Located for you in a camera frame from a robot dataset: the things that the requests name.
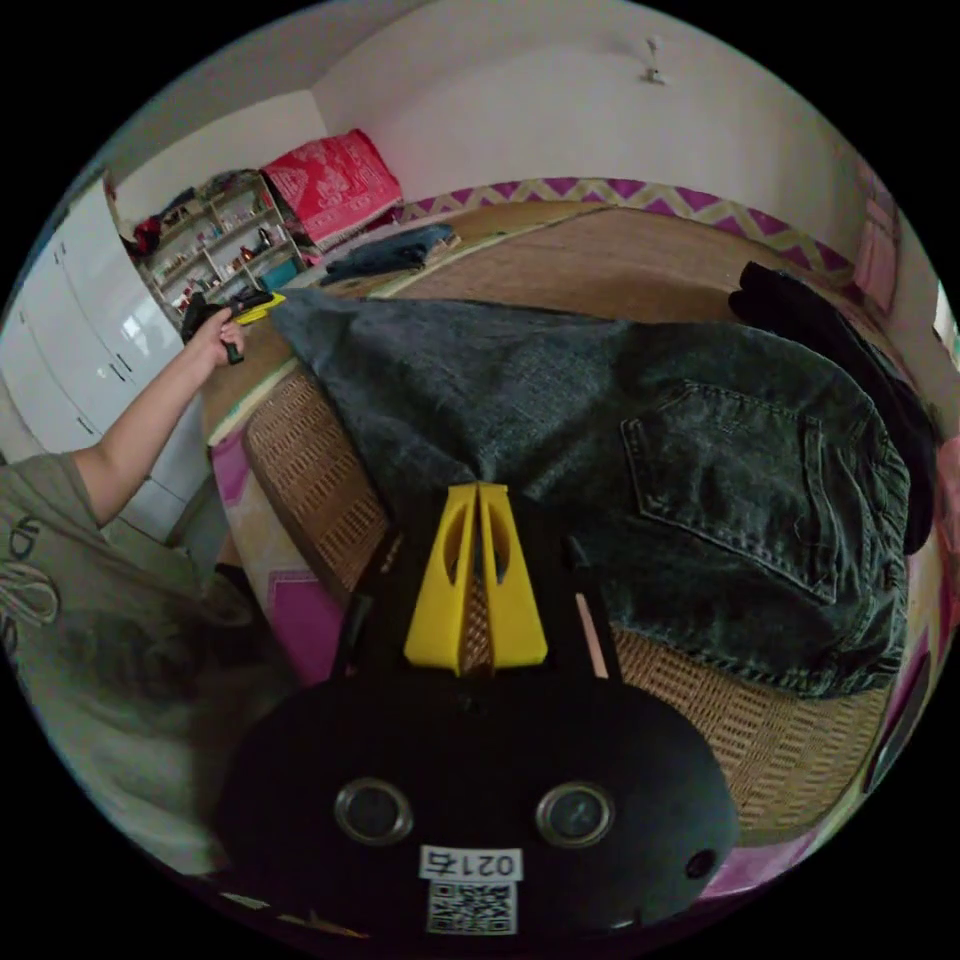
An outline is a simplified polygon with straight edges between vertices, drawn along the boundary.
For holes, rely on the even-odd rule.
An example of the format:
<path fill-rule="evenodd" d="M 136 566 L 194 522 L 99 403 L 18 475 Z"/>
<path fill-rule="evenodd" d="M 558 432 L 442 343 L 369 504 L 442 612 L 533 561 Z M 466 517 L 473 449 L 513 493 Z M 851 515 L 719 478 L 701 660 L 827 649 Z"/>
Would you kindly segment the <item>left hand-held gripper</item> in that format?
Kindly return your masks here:
<path fill-rule="evenodd" d="M 229 299 L 223 303 L 208 302 L 196 293 L 190 300 L 182 321 L 182 340 L 184 346 L 192 338 L 197 328 L 211 314 L 227 307 L 232 310 L 233 320 L 239 325 L 250 325 L 264 319 L 273 309 L 283 304 L 286 297 L 278 292 L 254 292 Z"/>

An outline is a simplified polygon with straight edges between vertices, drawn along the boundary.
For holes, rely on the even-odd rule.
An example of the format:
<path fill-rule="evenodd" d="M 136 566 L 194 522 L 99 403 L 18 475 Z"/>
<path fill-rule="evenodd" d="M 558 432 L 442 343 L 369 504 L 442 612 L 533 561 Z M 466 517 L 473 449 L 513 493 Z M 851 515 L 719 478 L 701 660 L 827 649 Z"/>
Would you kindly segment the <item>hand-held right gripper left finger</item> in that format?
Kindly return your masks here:
<path fill-rule="evenodd" d="M 462 671 L 463 644 L 473 591 L 478 485 L 450 486 L 435 530 L 404 644 L 417 668 Z"/>

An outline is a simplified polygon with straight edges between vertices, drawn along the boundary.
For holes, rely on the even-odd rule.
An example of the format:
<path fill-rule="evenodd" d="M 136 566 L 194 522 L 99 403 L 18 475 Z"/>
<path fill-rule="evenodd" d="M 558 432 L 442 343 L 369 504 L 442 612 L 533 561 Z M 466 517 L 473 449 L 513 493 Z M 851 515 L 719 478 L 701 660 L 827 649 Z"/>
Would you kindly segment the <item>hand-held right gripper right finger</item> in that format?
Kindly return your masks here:
<path fill-rule="evenodd" d="M 492 666 L 540 666 L 547 641 L 507 487 L 478 485 L 478 519 Z"/>

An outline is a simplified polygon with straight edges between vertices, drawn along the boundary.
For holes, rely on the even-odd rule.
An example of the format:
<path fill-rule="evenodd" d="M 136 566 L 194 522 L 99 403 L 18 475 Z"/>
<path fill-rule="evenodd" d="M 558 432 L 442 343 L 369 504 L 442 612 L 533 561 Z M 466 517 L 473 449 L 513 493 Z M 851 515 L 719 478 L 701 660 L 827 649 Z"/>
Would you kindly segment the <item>person's left hand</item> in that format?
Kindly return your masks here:
<path fill-rule="evenodd" d="M 242 356 L 244 335 L 230 308 L 211 314 L 197 328 L 186 346 L 191 363 L 209 376 L 216 368 L 230 365 L 233 354 Z"/>

